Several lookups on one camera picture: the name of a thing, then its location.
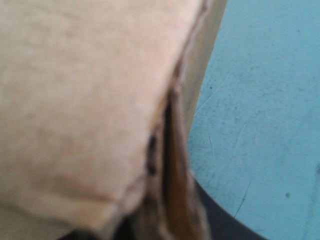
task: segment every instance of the blue surface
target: blue surface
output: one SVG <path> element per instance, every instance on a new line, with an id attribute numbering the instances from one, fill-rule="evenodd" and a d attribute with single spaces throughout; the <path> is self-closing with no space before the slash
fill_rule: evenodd
<path id="1" fill-rule="evenodd" d="M 320 0 L 229 0 L 188 146 L 236 219 L 320 240 Z"/>

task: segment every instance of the scratch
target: scratch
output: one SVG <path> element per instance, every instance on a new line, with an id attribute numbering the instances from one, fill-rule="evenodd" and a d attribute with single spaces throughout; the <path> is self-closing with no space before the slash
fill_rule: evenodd
<path id="1" fill-rule="evenodd" d="M 302 238 L 301 238 L 302 240 L 308 239 L 310 225 L 311 225 L 312 220 L 314 218 L 315 208 L 316 208 L 316 204 L 318 202 L 319 185 L 320 185 L 320 163 L 317 164 L 315 170 L 316 170 L 316 172 L 315 172 L 313 191 L 310 196 L 310 203 L 309 203 L 309 207 L 308 207 L 307 218 L 305 220 L 303 234 L 302 234 Z"/>
<path id="2" fill-rule="evenodd" d="M 237 147 L 238 147 L 238 143 L 239 143 L 239 139 L 241 138 L 245 128 L 247 127 L 247 124 L 243 124 L 242 128 L 241 128 L 241 131 L 239 132 L 238 134 L 238 137 L 236 138 L 236 141 L 235 141 L 235 144 L 234 144 L 234 151 L 237 150 Z"/>
<path id="3" fill-rule="evenodd" d="M 211 137 L 210 137 L 210 136 L 209 136 L 209 142 L 210 142 L 210 146 L 211 146 L 212 156 L 214 157 L 214 156 L 215 156 L 215 150 L 214 150 L 214 147 L 213 147 L 213 145 L 212 145 Z"/>
<path id="4" fill-rule="evenodd" d="M 204 103 L 201 104 L 201 106 L 198 107 L 198 109 L 196 110 L 194 116 L 196 116 L 198 114 L 198 112 L 203 108 L 203 106 L 205 106 L 207 104 L 207 102 L 210 101 L 210 99 L 212 99 L 216 93 L 219 91 L 219 89 L 221 88 L 221 86 L 227 81 L 227 79 L 229 78 L 231 73 L 231 70 L 228 72 L 228 74 L 226 75 L 226 77 L 224 78 L 224 80 L 219 84 L 219 86 L 216 88 L 216 90 L 204 101 Z"/>
<path id="5" fill-rule="evenodd" d="M 246 200 L 247 193 L 248 193 L 249 187 L 250 187 L 250 185 L 251 185 L 251 182 L 252 182 L 252 180 L 250 180 L 250 182 L 249 182 L 248 186 L 246 187 L 246 190 L 245 190 L 245 193 L 244 193 L 243 198 L 242 198 L 242 200 L 241 200 L 241 203 L 240 203 L 240 205 L 239 205 L 239 207 L 238 207 L 237 211 L 235 212 L 235 214 L 234 214 L 234 216 L 233 216 L 234 218 L 237 216 L 237 214 L 238 214 L 238 212 L 239 212 L 240 208 L 242 207 L 242 205 L 244 204 L 244 202 L 245 202 L 245 200 Z"/>

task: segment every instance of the blurry object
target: blurry object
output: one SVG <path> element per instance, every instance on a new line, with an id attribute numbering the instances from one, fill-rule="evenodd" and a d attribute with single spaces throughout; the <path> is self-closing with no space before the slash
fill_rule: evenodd
<path id="1" fill-rule="evenodd" d="M 0 202 L 48 224 L 2 239 L 50 240 L 73 228 L 109 239 L 125 216 L 146 239 L 153 214 L 163 239 L 209 238 L 180 91 L 190 128 L 225 4 L 1 1 Z M 152 136 L 160 145 L 148 155 Z M 163 169 L 156 181 L 149 163 Z"/>

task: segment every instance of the beige fabric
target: beige fabric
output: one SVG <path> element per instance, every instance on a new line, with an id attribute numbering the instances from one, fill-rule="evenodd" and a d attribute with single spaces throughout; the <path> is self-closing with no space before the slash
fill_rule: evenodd
<path id="1" fill-rule="evenodd" d="M 205 2 L 0 0 L 0 203 L 111 234 Z"/>

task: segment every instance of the light blue table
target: light blue table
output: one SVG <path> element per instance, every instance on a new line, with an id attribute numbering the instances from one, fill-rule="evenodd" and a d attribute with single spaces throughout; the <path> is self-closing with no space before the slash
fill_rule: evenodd
<path id="1" fill-rule="evenodd" d="M 236 219 L 320 240 L 320 0 L 229 0 L 188 146 Z"/>

